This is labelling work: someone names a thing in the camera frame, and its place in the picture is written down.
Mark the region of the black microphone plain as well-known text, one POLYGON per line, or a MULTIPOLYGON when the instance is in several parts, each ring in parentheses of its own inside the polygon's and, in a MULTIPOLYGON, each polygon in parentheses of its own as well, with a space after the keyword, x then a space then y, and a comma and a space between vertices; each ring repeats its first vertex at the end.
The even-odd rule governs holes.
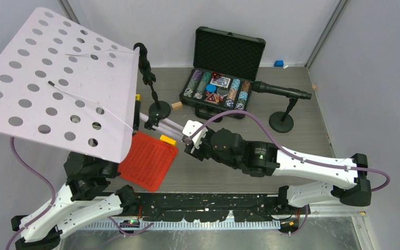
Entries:
POLYGON ((293 99, 311 99, 312 94, 301 90, 271 85, 262 81, 254 81, 252 90, 257 93, 269 93, 293 99))

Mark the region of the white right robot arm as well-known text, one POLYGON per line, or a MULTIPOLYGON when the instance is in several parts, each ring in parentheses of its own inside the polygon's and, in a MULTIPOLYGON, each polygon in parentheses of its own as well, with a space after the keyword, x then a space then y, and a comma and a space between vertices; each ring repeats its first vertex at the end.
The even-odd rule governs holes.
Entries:
POLYGON ((200 132, 186 146, 187 154, 202 161, 212 159, 252 177, 296 176, 310 179, 303 185, 279 188, 277 209, 289 214, 311 203, 339 200, 341 204, 366 207, 371 203, 367 156, 329 158, 279 149, 273 143, 247 141, 227 129, 200 132))

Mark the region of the black round-base mic stand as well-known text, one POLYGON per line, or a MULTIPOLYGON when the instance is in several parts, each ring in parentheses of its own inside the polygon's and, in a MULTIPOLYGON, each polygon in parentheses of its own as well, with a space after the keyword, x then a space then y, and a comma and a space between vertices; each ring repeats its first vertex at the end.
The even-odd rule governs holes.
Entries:
POLYGON ((149 116, 156 118, 157 120, 162 120, 169 117, 171 113, 171 107, 167 102, 160 101, 158 99, 158 94, 153 86, 153 84, 156 82, 156 77, 151 71, 150 63, 148 61, 145 63, 139 62, 139 71, 143 76, 142 80, 144 84, 150 87, 152 99, 154 101, 149 107, 149 116))
POLYGON ((274 131, 279 133, 288 133, 293 129, 294 120, 289 113, 292 111, 297 101, 298 100, 295 98, 290 98, 285 111, 274 112, 269 117, 269 125, 274 131))

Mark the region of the red sheet music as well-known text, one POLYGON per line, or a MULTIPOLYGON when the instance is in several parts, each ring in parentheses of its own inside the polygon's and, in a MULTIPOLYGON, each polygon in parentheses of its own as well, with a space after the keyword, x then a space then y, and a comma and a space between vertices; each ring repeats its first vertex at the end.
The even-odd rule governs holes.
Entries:
POLYGON ((177 146, 137 132, 132 137, 128 155, 119 164, 120 177, 147 191, 156 192, 178 152, 177 146))

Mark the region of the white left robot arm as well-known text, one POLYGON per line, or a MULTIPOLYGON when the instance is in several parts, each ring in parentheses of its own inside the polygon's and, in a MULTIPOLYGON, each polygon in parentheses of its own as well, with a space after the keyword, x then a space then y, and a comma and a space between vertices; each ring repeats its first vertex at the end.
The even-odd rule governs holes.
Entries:
POLYGON ((20 232, 16 249, 56 249, 61 240, 100 219, 117 215, 134 215, 139 198, 125 185, 104 197, 109 179, 119 176, 118 164, 71 152, 64 163, 67 181, 41 208, 27 216, 11 220, 20 232))

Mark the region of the lilac tripod music stand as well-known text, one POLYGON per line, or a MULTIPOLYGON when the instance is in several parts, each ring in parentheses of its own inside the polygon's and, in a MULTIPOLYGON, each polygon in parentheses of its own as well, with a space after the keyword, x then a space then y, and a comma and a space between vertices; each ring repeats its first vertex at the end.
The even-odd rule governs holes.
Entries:
POLYGON ((0 133, 122 162, 138 63, 138 49, 36 8, 0 54, 0 133))

